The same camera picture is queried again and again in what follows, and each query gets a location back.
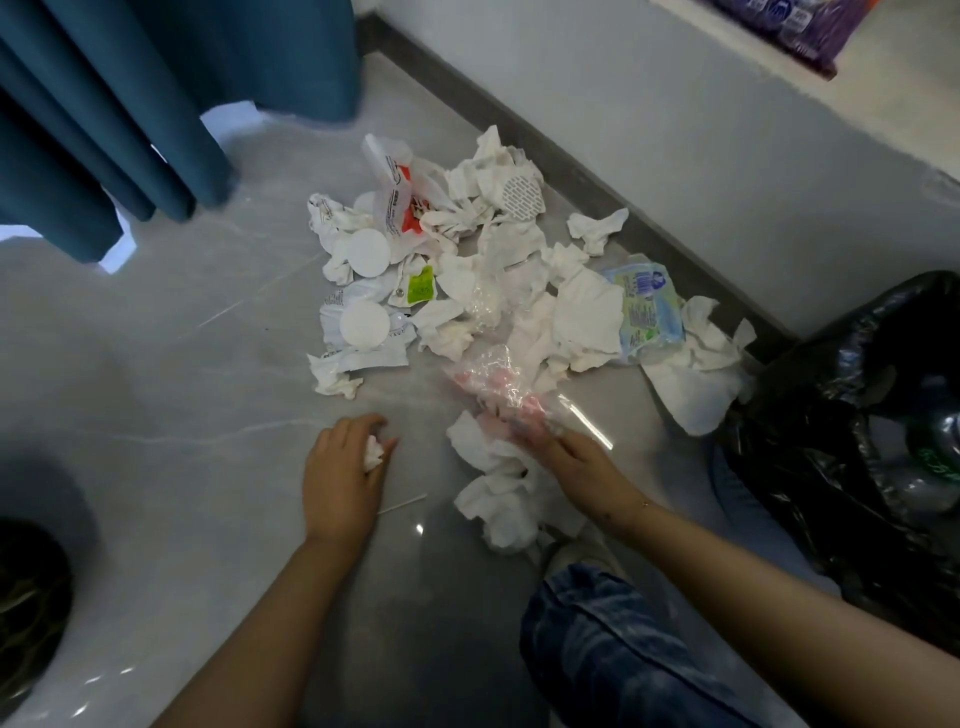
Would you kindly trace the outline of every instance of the denim jeans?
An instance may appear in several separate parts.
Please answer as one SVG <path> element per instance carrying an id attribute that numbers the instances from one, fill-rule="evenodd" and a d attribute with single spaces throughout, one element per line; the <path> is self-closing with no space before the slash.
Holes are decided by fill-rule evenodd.
<path id="1" fill-rule="evenodd" d="M 542 582 L 520 631 L 534 683 L 568 728 L 761 728 L 693 664 L 630 584 L 586 564 Z"/>

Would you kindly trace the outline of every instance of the dark baseboard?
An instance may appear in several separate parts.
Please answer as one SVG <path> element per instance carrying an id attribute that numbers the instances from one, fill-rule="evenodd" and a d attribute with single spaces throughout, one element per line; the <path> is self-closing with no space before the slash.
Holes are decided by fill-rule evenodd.
<path id="1" fill-rule="evenodd" d="M 616 242 L 630 253 L 644 253 L 665 265 L 681 296 L 701 295 L 719 301 L 721 305 L 712 320 L 727 334 L 732 334 L 740 320 L 748 317 L 756 329 L 756 341 L 749 352 L 758 361 L 768 363 L 796 343 L 580 162 L 379 14 L 372 12 L 357 18 L 356 34 L 362 55 L 382 53 L 477 129 L 496 124 L 503 143 L 524 149 L 543 172 L 546 183 L 585 215 L 606 217 L 627 207 L 631 215 Z"/>

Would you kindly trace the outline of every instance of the person's left hand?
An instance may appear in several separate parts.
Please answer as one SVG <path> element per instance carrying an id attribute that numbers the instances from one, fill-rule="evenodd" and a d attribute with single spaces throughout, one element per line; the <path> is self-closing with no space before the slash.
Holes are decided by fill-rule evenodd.
<path id="1" fill-rule="evenodd" d="M 303 515 L 307 543 L 335 550 L 352 564 L 373 530 L 383 478 L 397 438 L 383 444 L 383 462 L 364 473 L 371 430 L 386 424 L 382 415 L 344 418 L 325 429 L 306 457 Z"/>

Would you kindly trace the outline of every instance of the white round pad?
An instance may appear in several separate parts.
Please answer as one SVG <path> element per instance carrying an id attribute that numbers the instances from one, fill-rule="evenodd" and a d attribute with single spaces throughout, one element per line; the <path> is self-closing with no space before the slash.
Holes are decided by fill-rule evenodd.
<path id="1" fill-rule="evenodd" d="M 350 268 L 364 278 L 376 278 L 390 265 L 390 243 L 373 228 L 355 232 L 344 241 L 344 247 Z"/>
<path id="2" fill-rule="evenodd" d="M 368 215 L 373 215 L 373 200 L 375 198 L 376 192 L 364 192 L 353 201 L 353 209 L 357 212 L 366 212 Z"/>
<path id="3" fill-rule="evenodd" d="M 390 333 L 390 316 L 379 303 L 355 301 L 340 317 L 340 334 L 351 346 L 360 350 L 375 349 Z"/>

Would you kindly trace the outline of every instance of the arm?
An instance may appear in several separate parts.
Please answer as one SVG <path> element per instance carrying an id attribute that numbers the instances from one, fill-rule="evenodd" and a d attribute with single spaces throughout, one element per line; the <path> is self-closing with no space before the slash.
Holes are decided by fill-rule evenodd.
<path id="1" fill-rule="evenodd" d="M 516 433 L 574 505 L 657 566 L 811 724 L 956 725 L 960 660 L 649 502 L 589 437 Z"/>
<path id="2" fill-rule="evenodd" d="M 370 473 L 363 460 L 371 429 L 384 422 L 367 415 L 320 433 L 303 474 L 302 546 L 154 728 L 294 724 L 326 613 L 376 519 L 396 440 Z"/>

